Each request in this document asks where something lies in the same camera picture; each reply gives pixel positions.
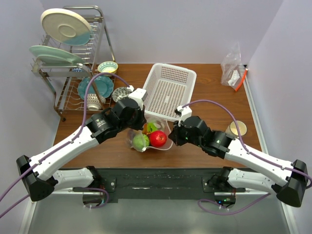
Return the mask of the green custard apple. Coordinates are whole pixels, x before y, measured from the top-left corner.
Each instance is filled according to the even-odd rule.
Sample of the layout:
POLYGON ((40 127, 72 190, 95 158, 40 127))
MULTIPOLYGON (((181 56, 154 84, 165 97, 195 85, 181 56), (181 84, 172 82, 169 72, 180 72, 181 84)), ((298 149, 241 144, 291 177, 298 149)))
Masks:
POLYGON ((138 151, 144 151, 149 145, 149 138, 145 134, 137 134, 132 140, 132 146, 138 151))

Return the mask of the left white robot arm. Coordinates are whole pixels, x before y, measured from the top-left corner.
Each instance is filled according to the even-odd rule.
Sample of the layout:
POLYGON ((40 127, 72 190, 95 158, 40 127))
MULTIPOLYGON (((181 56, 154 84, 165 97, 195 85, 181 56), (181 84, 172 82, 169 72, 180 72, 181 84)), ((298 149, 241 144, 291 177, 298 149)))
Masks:
POLYGON ((75 132, 45 152, 33 157, 19 157, 19 174, 31 200, 40 201, 53 191, 67 188, 98 190, 103 179, 95 167, 65 171, 60 168, 127 128, 142 130, 145 123, 143 101, 126 97, 119 100, 113 108, 84 119, 82 126, 75 132))

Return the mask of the white perforated plastic basket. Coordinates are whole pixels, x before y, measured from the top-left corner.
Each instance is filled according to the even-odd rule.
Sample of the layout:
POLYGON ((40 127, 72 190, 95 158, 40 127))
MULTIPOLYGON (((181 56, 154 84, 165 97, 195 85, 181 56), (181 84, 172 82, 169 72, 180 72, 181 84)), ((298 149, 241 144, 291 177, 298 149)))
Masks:
POLYGON ((175 109, 191 101, 196 77, 193 70, 155 63, 143 85, 145 113, 170 122, 178 120, 175 109))

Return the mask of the green leafy toy fruit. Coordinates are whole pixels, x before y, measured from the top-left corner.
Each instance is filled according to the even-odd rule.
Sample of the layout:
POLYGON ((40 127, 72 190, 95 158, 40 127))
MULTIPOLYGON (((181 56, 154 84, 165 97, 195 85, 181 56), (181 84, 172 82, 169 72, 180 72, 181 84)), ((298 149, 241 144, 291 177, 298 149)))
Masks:
POLYGON ((157 130, 158 130, 158 127, 155 126, 155 123, 150 122, 147 124, 147 134, 150 134, 150 133, 157 131, 157 130))

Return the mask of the brown orange fruit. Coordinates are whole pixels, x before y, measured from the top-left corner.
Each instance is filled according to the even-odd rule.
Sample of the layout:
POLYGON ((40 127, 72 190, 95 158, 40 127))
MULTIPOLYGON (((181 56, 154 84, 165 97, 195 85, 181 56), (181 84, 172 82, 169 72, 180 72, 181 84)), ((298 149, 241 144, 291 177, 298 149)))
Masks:
POLYGON ((147 135, 148 132, 149 132, 149 130, 148 130, 148 123, 145 123, 144 126, 143 126, 142 133, 145 134, 145 135, 147 135))

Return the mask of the clear polka dot zip bag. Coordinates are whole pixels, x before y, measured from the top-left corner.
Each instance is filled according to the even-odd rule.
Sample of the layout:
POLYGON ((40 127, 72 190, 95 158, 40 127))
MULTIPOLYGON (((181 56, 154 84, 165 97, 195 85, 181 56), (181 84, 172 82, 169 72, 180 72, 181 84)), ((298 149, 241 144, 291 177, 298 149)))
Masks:
POLYGON ((143 130, 128 130, 127 144, 138 152, 148 149, 167 151, 171 149, 173 142, 169 139, 171 132, 166 120, 154 116, 146 116, 147 122, 143 130))

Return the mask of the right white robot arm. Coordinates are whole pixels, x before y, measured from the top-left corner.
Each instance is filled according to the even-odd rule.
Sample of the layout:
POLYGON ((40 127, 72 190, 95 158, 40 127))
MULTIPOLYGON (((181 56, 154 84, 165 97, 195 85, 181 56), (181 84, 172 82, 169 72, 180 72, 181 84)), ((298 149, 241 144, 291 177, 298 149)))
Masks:
POLYGON ((291 162, 258 151, 225 132, 211 130, 198 116, 189 117, 182 122, 175 121, 169 139, 177 146, 190 143, 210 156, 234 161, 251 169, 245 172, 225 168, 216 179, 220 190, 259 190, 275 194, 287 205, 301 207, 308 184, 305 162, 299 159, 291 162))

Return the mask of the red apple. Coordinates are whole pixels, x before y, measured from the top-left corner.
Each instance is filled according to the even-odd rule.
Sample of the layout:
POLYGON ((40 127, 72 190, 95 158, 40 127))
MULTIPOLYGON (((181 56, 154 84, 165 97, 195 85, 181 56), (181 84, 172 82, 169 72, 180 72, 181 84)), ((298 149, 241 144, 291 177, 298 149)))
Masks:
POLYGON ((149 141, 153 147, 162 147, 167 142, 167 136, 163 131, 157 130, 149 134, 149 141))

